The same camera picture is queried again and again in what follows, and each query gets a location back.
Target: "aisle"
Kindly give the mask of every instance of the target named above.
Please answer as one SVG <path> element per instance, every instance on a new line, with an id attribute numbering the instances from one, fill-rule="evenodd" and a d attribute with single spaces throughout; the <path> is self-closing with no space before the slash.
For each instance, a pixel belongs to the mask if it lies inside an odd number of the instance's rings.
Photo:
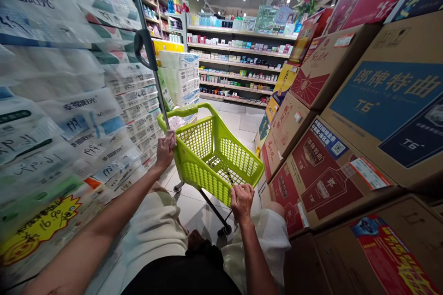
<path id="1" fill-rule="evenodd" d="M 256 107 L 241 106 L 230 102 L 213 101 L 207 99 L 200 99 L 201 102 L 209 102 L 220 114 L 224 123 L 228 126 L 231 132 L 240 140 L 240 142 L 255 152 L 254 138 L 257 133 L 258 126 L 263 118 L 264 109 Z M 200 109 L 198 119 L 202 119 L 210 115 L 208 109 Z M 171 166 L 167 173 L 165 173 L 160 181 L 161 185 L 171 192 L 174 196 L 174 186 L 180 183 L 177 168 Z M 252 213 L 257 213 L 260 210 L 260 199 L 258 197 L 259 185 L 256 186 L 256 193 L 254 195 L 254 202 L 252 204 Z M 211 202 L 218 208 L 220 214 L 226 217 L 230 209 L 226 208 L 218 199 L 206 192 Z M 192 186 L 184 185 L 181 194 L 176 196 L 177 205 L 181 208 L 180 220 L 182 224 L 192 231 L 197 229 L 200 234 L 210 240 L 213 244 L 224 245 L 223 242 L 218 242 L 217 231 L 221 228 L 221 223 L 217 216 L 211 211 L 209 206 L 204 201 L 201 194 Z M 234 219 L 231 215 L 229 222 L 234 229 Z"/>

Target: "green shopping basket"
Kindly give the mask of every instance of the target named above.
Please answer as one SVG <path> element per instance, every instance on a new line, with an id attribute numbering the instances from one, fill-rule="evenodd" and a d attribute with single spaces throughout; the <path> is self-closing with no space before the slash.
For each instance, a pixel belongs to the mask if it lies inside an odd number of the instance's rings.
<path id="1" fill-rule="evenodd" d="M 263 175 L 264 165 L 245 148 L 224 124 L 210 103 L 177 108 L 167 117 L 187 117 L 208 108 L 211 116 L 187 124 L 176 131 L 174 159 L 180 180 L 197 190 L 204 188 L 227 207 L 231 206 L 231 187 L 249 183 L 255 187 Z M 158 124 L 166 132 L 163 114 Z"/>

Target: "basket handle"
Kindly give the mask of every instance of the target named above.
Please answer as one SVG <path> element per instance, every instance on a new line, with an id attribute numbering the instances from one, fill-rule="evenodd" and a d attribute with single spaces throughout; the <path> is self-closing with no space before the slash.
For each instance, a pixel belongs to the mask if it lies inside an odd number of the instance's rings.
<path id="1" fill-rule="evenodd" d="M 187 116 L 197 113 L 198 109 L 202 108 L 202 107 L 208 108 L 212 115 L 217 114 L 216 110 L 213 108 L 213 106 L 210 103 L 201 103 L 201 104 L 188 105 L 188 106 L 176 108 L 176 109 L 166 113 L 166 115 L 168 116 L 168 118 L 173 117 L 173 116 L 179 116 L 181 118 L 186 118 Z M 157 117 L 157 122 L 158 122 L 158 125 L 160 126 L 160 128 L 166 132 L 167 128 L 166 128 L 166 123 L 165 123 L 163 114 L 160 114 Z"/>

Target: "hand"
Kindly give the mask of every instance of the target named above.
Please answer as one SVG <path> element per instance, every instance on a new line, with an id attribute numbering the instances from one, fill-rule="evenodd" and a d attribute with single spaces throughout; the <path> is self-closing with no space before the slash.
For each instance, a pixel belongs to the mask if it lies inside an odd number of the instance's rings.
<path id="1" fill-rule="evenodd" d="M 157 144 L 156 166 L 162 171 L 167 169 L 174 158 L 174 148 L 177 145 L 177 139 L 173 130 L 166 132 L 165 138 L 159 138 Z"/>
<path id="2" fill-rule="evenodd" d="M 254 188 L 250 184 L 237 184 L 231 188 L 231 209 L 240 225 L 251 223 L 251 205 Z"/>

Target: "yellow price sign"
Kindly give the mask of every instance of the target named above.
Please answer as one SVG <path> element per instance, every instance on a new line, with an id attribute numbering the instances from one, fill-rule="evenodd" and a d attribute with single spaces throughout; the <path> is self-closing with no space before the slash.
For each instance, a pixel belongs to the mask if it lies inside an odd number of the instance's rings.
<path id="1" fill-rule="evenodd" d="M 40 243 L 50 240 L 55 232 L 65 228 L 82 205 L 78 203 L 79 199 L 74 199 L 71 195 L 62 201 L 57 200 L 18 229 L 16 234 L 0 247 L 3 265 L 9 266 L 28 257 Z"/>

